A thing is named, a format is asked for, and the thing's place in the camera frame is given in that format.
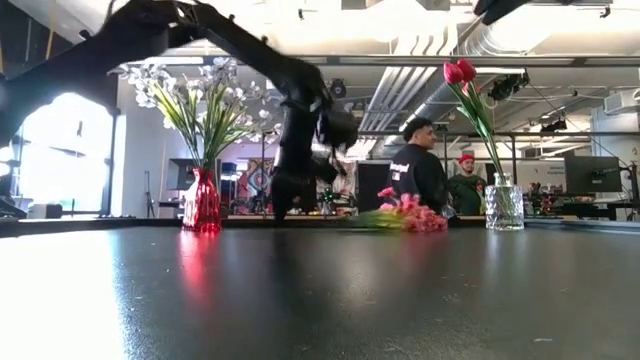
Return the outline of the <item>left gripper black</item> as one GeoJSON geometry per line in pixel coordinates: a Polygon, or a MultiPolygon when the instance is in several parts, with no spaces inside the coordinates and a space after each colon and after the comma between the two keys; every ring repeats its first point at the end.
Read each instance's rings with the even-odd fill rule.
{"type": "Polygon", "coordinates": [[[316,209],[316,179],[333,183],[346,176],[337,159],[358,138],[358,123],[347,112],[332,105],[300,105],[286,98],[284,127],[281,132],[272,181],[272,205],[276,221],[283,221],[291,209],[309,214],[316,209]],[[293,184],[302,184],[295,196],[293,184]]]}

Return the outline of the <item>red glass vase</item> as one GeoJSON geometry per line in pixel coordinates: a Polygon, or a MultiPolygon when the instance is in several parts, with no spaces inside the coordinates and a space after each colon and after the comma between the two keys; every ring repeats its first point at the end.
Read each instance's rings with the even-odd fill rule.
{"type": "Polygon", "coordinates": [[[194,168],[194,182],[185,195],[182,228],[196,233],[217,234],[222,229],[220,199],[214,172],[194,168]]]}

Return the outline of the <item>small pink blossom bunch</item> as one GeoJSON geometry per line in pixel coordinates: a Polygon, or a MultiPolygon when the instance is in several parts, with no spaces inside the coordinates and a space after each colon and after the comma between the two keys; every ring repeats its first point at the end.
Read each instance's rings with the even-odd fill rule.
{"type": "Polygon", "coordinates": [[[392,187],[387,187],[377,196],[384,200],[378,209],[358,214],[351,220],[366,228],[420,234],[443,232],[448,229],[448,219],[430,207],[421,205],[418,194],[398,195],[392,187]]]}

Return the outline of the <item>clear textured glass vase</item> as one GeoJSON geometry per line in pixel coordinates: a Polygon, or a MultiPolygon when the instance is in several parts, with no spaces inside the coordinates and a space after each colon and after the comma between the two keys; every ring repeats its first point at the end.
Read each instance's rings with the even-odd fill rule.
{"type": "Polygon", "coordinates": [[[523,190],[510,173],[496,172],[494,184],[485,190],[485,224],[496,231],[524,228],[523,190]]]}

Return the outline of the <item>black ceiling spotlight cluster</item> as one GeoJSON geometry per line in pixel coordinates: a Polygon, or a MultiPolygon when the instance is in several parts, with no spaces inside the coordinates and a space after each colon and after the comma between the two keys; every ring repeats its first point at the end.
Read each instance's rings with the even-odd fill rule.
{"type": "Polygon", "coordinates": [[[502,101],[526,87],[530,82],[527,72],[522,74],[508,74],[502,79],[495,80],[488,92],[488,96],[494,101],[502,101]]]}

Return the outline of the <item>person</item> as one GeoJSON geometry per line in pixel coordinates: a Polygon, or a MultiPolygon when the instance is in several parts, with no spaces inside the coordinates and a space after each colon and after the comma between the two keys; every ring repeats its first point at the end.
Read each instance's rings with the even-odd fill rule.
{"type": "Polygon", "coordinates": [[[387,185],[396,195],[418,195],[421,205],[441,215],[449,195],[444,168],[431,153],[436,142],[432,121],[414,118],[404,128],[403,139],[406,144],[392,157],[387,185]]]}
{"type": "Polygon", "coordinates": [[[452,206],[458,215],[478,216],[484,214],[484,190],[486,181],[474,173],[475,158],[462,155],[458,160],[461,172],[448,180],[452,206]]]}

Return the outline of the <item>black computer monitor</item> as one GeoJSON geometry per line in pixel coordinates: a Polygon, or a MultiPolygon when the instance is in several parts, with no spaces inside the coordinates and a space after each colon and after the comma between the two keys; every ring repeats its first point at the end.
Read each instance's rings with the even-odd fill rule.
{"type": "Polygon", "coordinates": [[[564,158],[566,191],[574,195],[622,191],[617,157],[569,156],[564,158]]]}

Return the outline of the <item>small grey sill box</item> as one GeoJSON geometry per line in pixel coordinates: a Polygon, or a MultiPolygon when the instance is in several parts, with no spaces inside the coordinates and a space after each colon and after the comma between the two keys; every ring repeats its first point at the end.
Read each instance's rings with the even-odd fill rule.
{"type": "Polygon", "coordinates": [[[60,219],[63,207],[53,203],[32,203],[27,211],[28,219],[60,219]]]}

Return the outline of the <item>colourful patterned wall hanging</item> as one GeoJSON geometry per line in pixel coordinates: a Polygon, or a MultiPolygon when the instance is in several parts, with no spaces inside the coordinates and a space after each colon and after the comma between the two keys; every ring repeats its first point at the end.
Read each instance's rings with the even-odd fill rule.
{"type": "MultiPolygon", "coordinates": [[[[273,159],[267,158],[265,166],[262,166],[260,158],[250,158],[247,160],[247,170],[238,179],[238,197],[247,198],[250,212],[262,213],[262,206],[265,205],[268,213],[273,212],[271,200],[271,177],[273,159]]],[[[332,201],[335,208],[355,208],[355,176],[356,163],[346,162],[343,164],[346,176],[338,176],[332,184],[316,179],[316,206],[324,198],[325,191],[332,191],[332,201]]]]}

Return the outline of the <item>black overhead frame bar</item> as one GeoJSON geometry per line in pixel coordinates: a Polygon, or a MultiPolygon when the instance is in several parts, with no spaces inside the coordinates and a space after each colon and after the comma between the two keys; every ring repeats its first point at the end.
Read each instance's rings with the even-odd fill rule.
{"type": "MultiPolygon", "coordinates": [[[[212,64],[214,59],[215,56],[160,56],[135,61],[135,64],[205,65],[212,64]]],[[[300,56],[300,59],[319,66],[437,67],[456,62],[462,56],[311,55],[300,56]]],[[[465,59],[476,67],[640,67],[640,56],[465,56],[465,59]]]]}

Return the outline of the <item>dark wall screen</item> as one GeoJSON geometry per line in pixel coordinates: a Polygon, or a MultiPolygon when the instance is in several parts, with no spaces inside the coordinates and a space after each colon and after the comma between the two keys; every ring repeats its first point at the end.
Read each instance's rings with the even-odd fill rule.
{"type": "Polygon", "coordinates": [[[195,163],[190,158],[170,158],[166,173],[167,190],[188,190],[195,181],[195,163]]]}

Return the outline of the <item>silver round ventilation duct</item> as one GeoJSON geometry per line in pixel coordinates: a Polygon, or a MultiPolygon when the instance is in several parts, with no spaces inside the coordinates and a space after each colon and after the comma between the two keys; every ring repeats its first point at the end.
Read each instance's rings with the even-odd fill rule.
{"type": "MultiPolygon", "coordinates": [[[[421,22],[418,35],[429,34],[444,25],[456,24],[458,43],[450,53],[442,56],[523,55],[539,43],[537,40],[518,38],[515,27],[510,25],[506,19],[485,26],[476,20],[466,21],[465,15],[464,9],[452,12],[435,11],[421,22]]],[[[444,83],[442,69],[439,66],[433,68],[435,71],[424,86],[387,126],[394,120],[399,120],[400,125],[405,126],[416,117],[438,120],[454,108],[455,96],[444,83]]]]}

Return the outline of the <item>white ribbed ceiling duct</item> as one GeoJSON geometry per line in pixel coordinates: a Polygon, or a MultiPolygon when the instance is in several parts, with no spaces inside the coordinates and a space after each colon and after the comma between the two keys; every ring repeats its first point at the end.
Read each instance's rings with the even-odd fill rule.
{"type": "MultiPolygon", "coordinates": [[[[429,34],[401,37],[394,55],[443,55],[450,53],[457,43],[457,25],[444,25],[429,34]]],[[[365,110],[359,130],[384,130],[419,92],[434,71],[433,67],[413,65],[386,67],[365,110]]]]}

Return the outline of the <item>black metal station frame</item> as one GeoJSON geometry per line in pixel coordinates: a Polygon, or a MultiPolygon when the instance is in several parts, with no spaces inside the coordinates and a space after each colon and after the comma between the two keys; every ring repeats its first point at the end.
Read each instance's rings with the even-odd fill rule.
{"type": "MultiPolygon", "coordinates": [[[[358,134],[356,144],[347,151],[346,158],[354,161],[389,160],[390,156],[386,155],[386,151],[401,146],[400,135],[400,132],[394,131],[362,131],[358,134]]],[[[605,145],[605,137],[614,137],[619,140],[634,138],[640,143],[640,131],[496,132],[493,134],[500,165],[505,173],[509,172],[513,176],[515,183],[521,180],[518,171],[520,162],[536,162],[544,159],[557,161],[561,154],[582,146],[594,146],[609,156],[617,156],[612,147],[605,145]],[[523,157],[524,151],[528,148],[543,149],[560,143],[572,143],[572,146],[566,146],[554,153],[541,152],[534,157],[523,157]]],[[[437,131],[436,145],[441,147],[437,153],[441,155],[441,160],[446,166],[454,159],[455,154],[462,153],[466,147],[475,145],[482,148],[482,151],[477,150],[477,153],[483,153],[483,156],[477,157],[478,160],[493,162],[481,136],[474,132],[437,131]]]]}

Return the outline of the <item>white wall air unit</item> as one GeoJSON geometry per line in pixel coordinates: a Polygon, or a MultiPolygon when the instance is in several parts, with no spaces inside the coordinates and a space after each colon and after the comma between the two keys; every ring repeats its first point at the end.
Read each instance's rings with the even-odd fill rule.
{"type": "Polygon", "coordinates": [[[604,99],[603,111],[607,115],[640,112],[640,88],[612,93],[604,99]]]}

